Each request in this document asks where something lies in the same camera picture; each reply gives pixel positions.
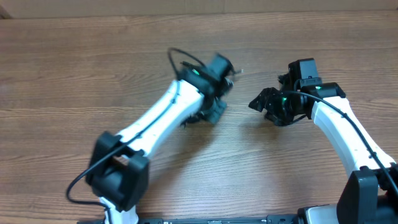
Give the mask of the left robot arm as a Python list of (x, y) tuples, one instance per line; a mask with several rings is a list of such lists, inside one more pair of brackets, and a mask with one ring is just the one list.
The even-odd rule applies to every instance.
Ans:
[(182, 62), (169, 89), (144, 115), (117, 134), (97, 139), (86, 183), (105, 206), (104, 223), (137, 223), (136, 205), (149, 184), (151, 157), (172, 131), (201, 120), (216, 124), (226, 109), (220, 98), (233, 87), (232, 63), (216, 54), (208, 64)]

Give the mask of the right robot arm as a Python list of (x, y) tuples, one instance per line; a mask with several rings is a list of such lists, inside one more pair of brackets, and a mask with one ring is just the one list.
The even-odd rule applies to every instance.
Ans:
[(346, 93), (320, 78), (314, 58), (296, 60), (249, 107), (275, 126), (308, 118), (327, 137), (348, 181), (336, 204), (298, 209), (281, 223), (397, 223), (397, 162), (384, 152), (355, 116)]

